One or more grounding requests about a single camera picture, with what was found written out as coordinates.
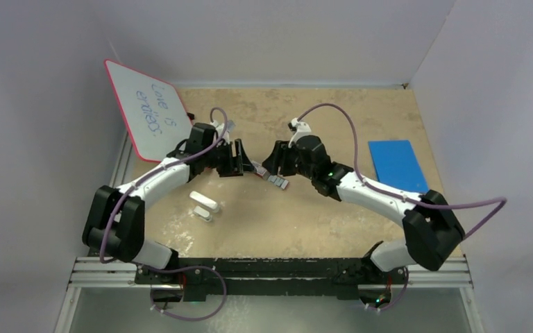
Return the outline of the staple tray with staples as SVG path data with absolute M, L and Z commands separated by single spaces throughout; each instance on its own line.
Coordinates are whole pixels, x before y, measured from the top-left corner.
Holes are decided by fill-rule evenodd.
M 280 188 L 281 190 L 286 190 L 289 185 L 288 180 L 276 175 L 270 175 L 266 180 L 271 184 L 275 185 L 276 187 Z

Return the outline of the white stapler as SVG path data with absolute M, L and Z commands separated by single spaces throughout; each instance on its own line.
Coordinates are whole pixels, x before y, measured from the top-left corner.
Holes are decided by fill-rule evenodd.
M 189 193 L 189 198 L 210 212 L 218 212 L 221 208 L 218 202 L 197 191 L 191 191 Z

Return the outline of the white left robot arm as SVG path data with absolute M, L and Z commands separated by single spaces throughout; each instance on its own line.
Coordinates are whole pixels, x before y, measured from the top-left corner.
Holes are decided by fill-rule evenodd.
M 186 185 L 207 169 L 221 177 L 242 176 L 256 168 L 242 141 L 226 139 L 223 125 L 196 123 L 189 137 L 177 144 L 157 166 L 119 187 L 104 185 L 94 195 L 82 242 L 108 263 L 117 259 L 152 268 L 163 284 L 179 274 L 178 252 L 144 235 L 147 209 L 169 192 Z

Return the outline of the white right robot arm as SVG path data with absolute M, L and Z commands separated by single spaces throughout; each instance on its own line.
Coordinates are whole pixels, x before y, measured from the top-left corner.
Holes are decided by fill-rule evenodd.
M 280 176 L 304 176 L 322 196 L 364 207 L 403 229 L 402 239 L 381 241 L 365 254 L 362 273 L 370 282 L 413 264 L 437 271 L 464 238 L 460 222 L 439 192 L 398 196 L 391 187 L 366 182 L 354 168 L 332 161 L 315 135 L 296 143 L 276 141 L 262 166 Z

